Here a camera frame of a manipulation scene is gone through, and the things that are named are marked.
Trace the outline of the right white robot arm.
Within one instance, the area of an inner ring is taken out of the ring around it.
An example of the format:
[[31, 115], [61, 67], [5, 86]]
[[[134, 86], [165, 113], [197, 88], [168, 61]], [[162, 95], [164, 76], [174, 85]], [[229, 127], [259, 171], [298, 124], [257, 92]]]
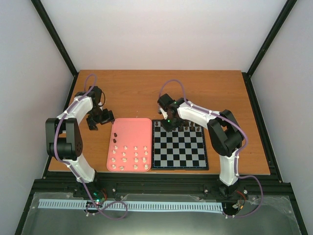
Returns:
[[157, 101], [159, 113], [163, 115], [161, 126], [171, 132], [192, 122], [208, 130], [213, 149], [220, 158], [219, 194], [230, 198], [239, 183], [239, 153], [246, 146], [246, 134], [239, 127], [229, 110], [212, 111], [200, 107], [185, 98], [172, 99], [168, 94], [160, 95]]

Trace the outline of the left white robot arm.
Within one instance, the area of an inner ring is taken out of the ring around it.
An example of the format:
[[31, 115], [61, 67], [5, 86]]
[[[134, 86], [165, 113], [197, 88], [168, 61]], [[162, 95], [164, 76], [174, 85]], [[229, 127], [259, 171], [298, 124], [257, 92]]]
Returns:
[[45, 122], [48, 155], [66, 165], [79, 183], [86, 183], [84, 190], [91, 197], [101, 193], [102, 185], [94, 180], [96, 171], [83, 155], [79, 124], [85, 118], [88, 128], [95, 131], [98, 124], [114, 122], [113, 112], [102, 108], [102, 96], [104, 93], [98, 86], [91, 86], [85, 92], [78, 92], [62, 114]]

